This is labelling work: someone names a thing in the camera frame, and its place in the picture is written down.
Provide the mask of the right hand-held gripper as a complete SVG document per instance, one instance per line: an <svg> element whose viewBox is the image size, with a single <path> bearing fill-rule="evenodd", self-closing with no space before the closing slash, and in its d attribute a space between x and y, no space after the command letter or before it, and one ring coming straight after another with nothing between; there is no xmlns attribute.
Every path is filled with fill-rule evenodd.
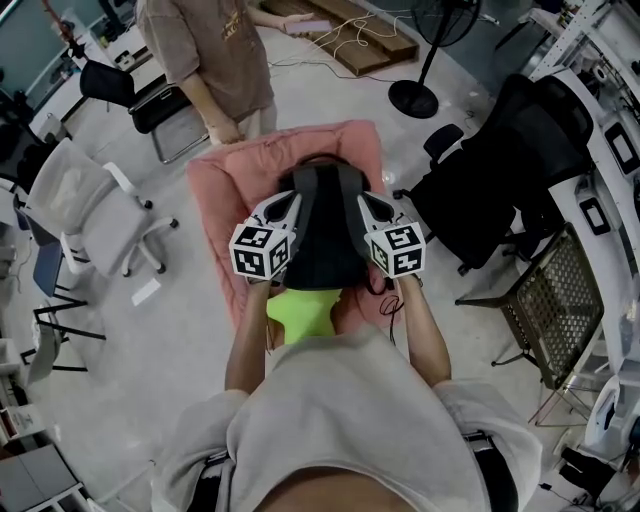
<svg viewBox="0 0 640 512"><path fill-rule="evenodd" d="M421 226L393 198L363 192L357 198L371 261L389 278L424 270L426 241Z"/></svg>

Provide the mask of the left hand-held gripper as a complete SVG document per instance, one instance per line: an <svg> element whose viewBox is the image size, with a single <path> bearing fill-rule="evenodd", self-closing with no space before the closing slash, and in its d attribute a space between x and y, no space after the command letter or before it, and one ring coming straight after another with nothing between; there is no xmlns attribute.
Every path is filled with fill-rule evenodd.
<svg viewBox="0 0 640 512"><path fill-rule="evenodd" d="M235 274L248 279L273 279L291 260L302 197L295 191L260 202L236 226L229 242Z"/></svg>

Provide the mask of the grey and black backpack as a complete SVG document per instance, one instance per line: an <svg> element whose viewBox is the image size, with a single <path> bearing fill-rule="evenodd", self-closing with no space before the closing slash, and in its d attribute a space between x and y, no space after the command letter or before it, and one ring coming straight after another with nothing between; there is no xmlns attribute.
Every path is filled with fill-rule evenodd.
<svg viewBox="0 0 640 512"><path fill-rule="evenodd" d="M357 198L371 190L366 174L337 155L316 153L286 171L279 187L301 196L284 287L323 291L364 285L368 250Z"/></svg>

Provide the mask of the person's right forearm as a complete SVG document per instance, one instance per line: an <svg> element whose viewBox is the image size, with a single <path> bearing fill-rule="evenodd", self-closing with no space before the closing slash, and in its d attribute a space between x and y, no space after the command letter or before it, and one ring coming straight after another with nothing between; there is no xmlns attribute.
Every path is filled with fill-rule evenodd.
<svg viewBox="0 0 640 512"><path fill-rule="evenodd" d="M409 362L430 387L451 379L451 360L415 275L399 280L404 301Z"/></svg>

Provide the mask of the person's left forearm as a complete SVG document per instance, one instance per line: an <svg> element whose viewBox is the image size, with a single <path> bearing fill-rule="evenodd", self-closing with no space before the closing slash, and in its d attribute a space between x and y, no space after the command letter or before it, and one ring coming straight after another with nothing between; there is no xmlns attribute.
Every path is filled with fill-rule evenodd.
<svg viewBox="0 0 640 512"><path fill-rule="evenodd" d="M270 283L251 284L225 371L225 389L252 394L265 378L267 301Z"/></svg>

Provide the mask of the green star pillow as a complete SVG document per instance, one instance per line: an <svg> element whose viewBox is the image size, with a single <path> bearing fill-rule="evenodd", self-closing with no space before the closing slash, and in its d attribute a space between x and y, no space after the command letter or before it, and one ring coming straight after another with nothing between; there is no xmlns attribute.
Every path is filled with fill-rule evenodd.
<svg viewBox="0 0 640 512"><path fill-rule="evenodd" d="M336 330L331 311L342 290L286 289L267 301L268 317L284 329L284 344L291 345L309 337L331 337Z"/></svg>

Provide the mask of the black standing fan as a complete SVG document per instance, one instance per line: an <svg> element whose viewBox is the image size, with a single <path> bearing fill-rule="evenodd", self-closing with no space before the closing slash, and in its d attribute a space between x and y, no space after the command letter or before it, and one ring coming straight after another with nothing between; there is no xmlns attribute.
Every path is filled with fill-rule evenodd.
<svg viewBox="0 0 640 512"><path fill-rule="evenodd" d="M417 80L398 80L391 84L388 98L401 113L416 119L433 117L439 100L426 85L426 77L440 48L462 40L479 18L482 0L414 0L411 20L430 48Z"/></svg>

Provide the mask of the light grey office chair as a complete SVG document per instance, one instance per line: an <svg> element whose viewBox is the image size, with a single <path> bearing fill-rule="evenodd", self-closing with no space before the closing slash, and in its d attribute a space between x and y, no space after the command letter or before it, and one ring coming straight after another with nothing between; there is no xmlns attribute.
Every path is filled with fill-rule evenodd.
<svg viewBox="0 0 640 512"><path fill-rule="evenodd" d="M95 270L103 277L131 274L141 254L159 274L166 265L147 245L150 233L176 229L173 217L155 218L114 163L98 164L73 141L63 139L40 168L26 201L27 215L60 242L69 271Z"/></svg>

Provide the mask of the black mesh office chair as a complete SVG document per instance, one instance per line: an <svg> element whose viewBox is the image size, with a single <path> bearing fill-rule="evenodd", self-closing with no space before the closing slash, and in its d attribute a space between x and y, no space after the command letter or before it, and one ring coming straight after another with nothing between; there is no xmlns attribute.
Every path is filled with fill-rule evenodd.
<svg viewBox="0 0 640 512"><path fill-rule="evenodd" d="M447 124L425 141L428 172L408 198L429 230L461 262L482 268L499 246L529 260L565 223L549 190L587 173L594 122L562 81L513 74L478 132Z"/></svg>

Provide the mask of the person's grey shirt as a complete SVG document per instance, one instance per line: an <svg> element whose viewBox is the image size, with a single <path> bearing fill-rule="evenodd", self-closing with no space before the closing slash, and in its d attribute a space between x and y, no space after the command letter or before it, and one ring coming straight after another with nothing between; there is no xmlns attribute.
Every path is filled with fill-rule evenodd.
<svg viewBox="0 0 640 512"><path fill-rule="evenodd" d="M187 512L201 476L221 481L215 512L254 512L293 473L334 468L372 478L417 512L490 512L472 449L491 439L525 505L542 445L492 385L427 385L377 328L279 348L253 393L188 407L160 457L154 494Z"/></svg>

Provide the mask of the brown perforated metal chair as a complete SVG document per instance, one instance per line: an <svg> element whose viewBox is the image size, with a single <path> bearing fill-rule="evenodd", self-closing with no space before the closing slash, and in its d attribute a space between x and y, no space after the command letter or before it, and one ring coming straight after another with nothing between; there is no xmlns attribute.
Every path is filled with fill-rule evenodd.
<svg viewBox="0 0 640 512"><path fill-rule="evenodd" d="M569 222L505 294L459 298L455 304L501 311L520 353L491 365L525 359L538 368L541 382L551 391L559 390L571 375L604 315L594 273Z"/></svg>

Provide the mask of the black cantilever chair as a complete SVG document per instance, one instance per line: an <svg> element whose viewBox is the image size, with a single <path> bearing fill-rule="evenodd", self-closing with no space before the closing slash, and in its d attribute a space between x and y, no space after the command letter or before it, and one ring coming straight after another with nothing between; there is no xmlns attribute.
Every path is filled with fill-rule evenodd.
<svg viewBox="0 0 640 512"><path fill-rule="evenodd" d="M206 128L198 128L191 142L171 155L164 152L158 129L193 105L182 90L161 75L139 90L130 73L104 63L88 60L80 73L79 87L89 99L104 101L127 109L136 130L150 135L159 161L169 164L208 139Z"/></svg>

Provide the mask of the white box appliance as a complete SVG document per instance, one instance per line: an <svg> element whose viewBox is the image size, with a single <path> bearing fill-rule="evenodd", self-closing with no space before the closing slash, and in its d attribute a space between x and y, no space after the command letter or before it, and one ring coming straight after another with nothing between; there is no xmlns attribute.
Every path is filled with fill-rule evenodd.
<svg viewBox="0 0 640 512"><path fill-rule="evenodd" d="M628 176L640 169L640 154L620 122L605 128L604 137L623 175Z"/></svg>
<svg viewBox="0 0 640 512"><path fill-rule="evenodd" d="M611 231L611 225L598 198L589 197L580 200L578 206L595 236L600 236Z"/></svg>

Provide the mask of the blue chair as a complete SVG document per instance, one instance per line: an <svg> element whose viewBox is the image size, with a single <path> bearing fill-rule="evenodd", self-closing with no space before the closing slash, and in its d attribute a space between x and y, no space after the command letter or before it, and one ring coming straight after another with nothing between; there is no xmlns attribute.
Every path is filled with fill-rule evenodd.
<svg viewBox="0 0 640 512"><path fill-rule="evenodd" d="M72 297L57 294L58 290L69 292L70 289L58 284L58 277L63 262L64 254L61 242L54 235L40 226L35 220L29 217L17 202L14 207L18 219L19 227L28 229L33 236L38 252L33 269L33 280L48 298L57 298L64 302L51 306L48 302L33 310L34 314L41 312L57 312L66 309L73 309L86 306L87 302Z"/></svg>

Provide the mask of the white shelving unit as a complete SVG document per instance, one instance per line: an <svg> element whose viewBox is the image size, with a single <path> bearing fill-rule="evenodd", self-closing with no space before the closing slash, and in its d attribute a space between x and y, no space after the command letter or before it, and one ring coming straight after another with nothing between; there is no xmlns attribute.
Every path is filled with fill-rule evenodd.
<svg viewBox="0 0 640 512"><path fill-rule="evenodd" d="M576 377L613 376L640 386L640 169L625 176L604 137L618 121L640 154L640 0L563 0L549 30L554 44L527 70L552 76L582 101L594 122L587 143L594 168L551 192L583 244L604 304L598 333ZM611 225L595 236L578 202L599 199Z"/></svg>

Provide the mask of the pink smartphone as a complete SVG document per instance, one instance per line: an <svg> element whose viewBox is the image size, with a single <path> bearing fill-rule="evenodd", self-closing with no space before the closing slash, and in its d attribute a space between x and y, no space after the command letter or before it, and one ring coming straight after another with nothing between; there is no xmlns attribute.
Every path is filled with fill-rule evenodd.
<svg viewBox="0 0 640 512"><path fill-rule="evenodd" d="M288 35L305 35L311 33L327 33L332 31L332 25L328 20L307 20L288 22L284 25Z"/></svg>

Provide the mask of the grey folding chair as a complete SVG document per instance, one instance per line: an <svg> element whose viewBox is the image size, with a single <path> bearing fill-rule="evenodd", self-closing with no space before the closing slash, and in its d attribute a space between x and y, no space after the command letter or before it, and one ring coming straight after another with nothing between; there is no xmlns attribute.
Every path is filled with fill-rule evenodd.
<svg viewBox="0 0 640 512"><path fill-rule="evenodd" d="M84 300L55 294L59 304L46 301L42 306L33 310L32 334L34 347L20 353L26 368L26 384L32 385L47 378L52 372L87 373L86 366L58 365L56 360L60 355L62 345L70 341L70 336L105 341L106 336L97 332L86 331L63 325L57 314L63 311L82 308L88 305Z"/></svg>

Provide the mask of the white rounded device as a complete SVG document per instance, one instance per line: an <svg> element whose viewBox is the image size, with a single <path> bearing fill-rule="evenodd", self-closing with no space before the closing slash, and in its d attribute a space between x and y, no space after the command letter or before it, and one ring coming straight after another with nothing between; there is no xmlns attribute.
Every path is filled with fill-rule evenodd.
<svg viewBox="0 0 640 512"><path fill-rule="evenodd" d="M636 419L640 417L640 386L611 377L600 391L588 419L583 447L601 459L624 453Z"/></svg>

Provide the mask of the wooden coat rack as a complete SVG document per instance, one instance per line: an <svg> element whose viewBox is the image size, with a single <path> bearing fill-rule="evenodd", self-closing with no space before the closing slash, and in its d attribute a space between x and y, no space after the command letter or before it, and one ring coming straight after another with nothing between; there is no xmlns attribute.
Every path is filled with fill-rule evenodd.
<svg viewBox="0 0 640 512"><path fill-rule="evenodd" d="M85 58L85 45L80 44L74 34L73 30L60 18L60 16L51 7L49 0L41 0L46 13L52 18L54 25L60 32L62 40L67 44L71 50L71 55L75 58Z"/></svg>

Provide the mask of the black bag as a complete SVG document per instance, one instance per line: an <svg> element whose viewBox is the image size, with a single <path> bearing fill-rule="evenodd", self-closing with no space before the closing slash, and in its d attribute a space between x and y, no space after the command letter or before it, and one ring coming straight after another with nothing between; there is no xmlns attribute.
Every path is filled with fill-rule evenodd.
<svg viewBox="0 0 640 512"><path fill-rule="evenodd" d="M565 464L560 468L559 474L591 495L599 495L616 473L609 464L571 448L564 448L561 458Z"/></svg>

